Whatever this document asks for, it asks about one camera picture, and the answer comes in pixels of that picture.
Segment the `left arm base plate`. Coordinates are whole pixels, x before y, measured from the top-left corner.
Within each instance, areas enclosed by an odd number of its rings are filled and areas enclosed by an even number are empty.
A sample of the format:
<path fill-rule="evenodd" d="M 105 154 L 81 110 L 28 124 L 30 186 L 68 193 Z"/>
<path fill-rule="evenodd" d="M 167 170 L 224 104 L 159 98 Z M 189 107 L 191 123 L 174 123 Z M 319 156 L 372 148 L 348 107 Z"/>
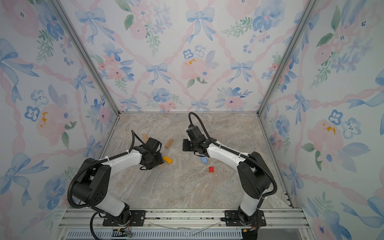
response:
<path fill-rule="evenodd" d="M 142 227 L 146 217 L 145 210 L 129 210 L 123 211 L 119 216 L 115 217 L 106 214 L 103 221 L 104 227 Z"/>

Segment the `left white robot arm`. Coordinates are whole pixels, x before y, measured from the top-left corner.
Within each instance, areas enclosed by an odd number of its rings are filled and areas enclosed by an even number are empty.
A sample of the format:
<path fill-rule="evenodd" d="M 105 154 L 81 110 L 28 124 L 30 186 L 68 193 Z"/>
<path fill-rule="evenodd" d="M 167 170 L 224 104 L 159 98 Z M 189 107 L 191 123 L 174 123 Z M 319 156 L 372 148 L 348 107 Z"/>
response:
<path fill-rule="evenodd" d="M 68 202 L 75 209 L 90 207 L 113 217 L 127 218 L 129 205 L 109 194 L 111 177 L 132 166 L 141 165 L 142 170 L 146 171 L 163 163 L 159 151 L 139 147 L 101 160 L 88 158 L 68 187 Z"/>

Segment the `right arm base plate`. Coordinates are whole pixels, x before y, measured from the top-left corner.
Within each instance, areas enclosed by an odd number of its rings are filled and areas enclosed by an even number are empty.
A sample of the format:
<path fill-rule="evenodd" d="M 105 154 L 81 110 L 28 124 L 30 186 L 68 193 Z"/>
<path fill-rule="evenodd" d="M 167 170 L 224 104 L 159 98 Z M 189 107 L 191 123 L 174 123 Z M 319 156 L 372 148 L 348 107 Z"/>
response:
<path fill-rule="evenodd" d="M 225 216 L 221 221 L 226 223 L 227 227 L 265 227 L 267 225 L 264 212 L 256 211 L 252 216 L 248 216 L 241 210 L 226 210 Z"/>

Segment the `plain wooden block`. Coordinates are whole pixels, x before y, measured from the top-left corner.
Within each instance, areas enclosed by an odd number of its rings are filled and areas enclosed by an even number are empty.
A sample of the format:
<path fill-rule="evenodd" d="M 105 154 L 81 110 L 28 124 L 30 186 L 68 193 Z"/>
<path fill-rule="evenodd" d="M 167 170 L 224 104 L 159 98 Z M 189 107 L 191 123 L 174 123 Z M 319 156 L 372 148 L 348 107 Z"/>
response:
<path fill-rule="evenodd" d="M 165 148 L 169 149 L 172 146 L 173 142 L 174 142 L 174 139 L 170 138 L 166 143 Z"/>

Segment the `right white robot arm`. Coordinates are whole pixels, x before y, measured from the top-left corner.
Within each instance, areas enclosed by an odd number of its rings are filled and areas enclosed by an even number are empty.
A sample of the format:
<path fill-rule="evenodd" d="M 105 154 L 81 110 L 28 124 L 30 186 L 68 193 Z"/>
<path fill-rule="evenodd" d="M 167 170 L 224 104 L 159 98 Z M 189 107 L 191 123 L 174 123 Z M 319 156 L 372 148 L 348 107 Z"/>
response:
<path fill-rule="evenodd" d="M 276 181 L 257 152 L 241 153 L 204 136 L 194 140 L 184 139 L 183 151 L 217 159 L 237 170 L 245 192 L 239 211 L 245 217 L 258 213 L 264 198 L 276 192 Z"/>

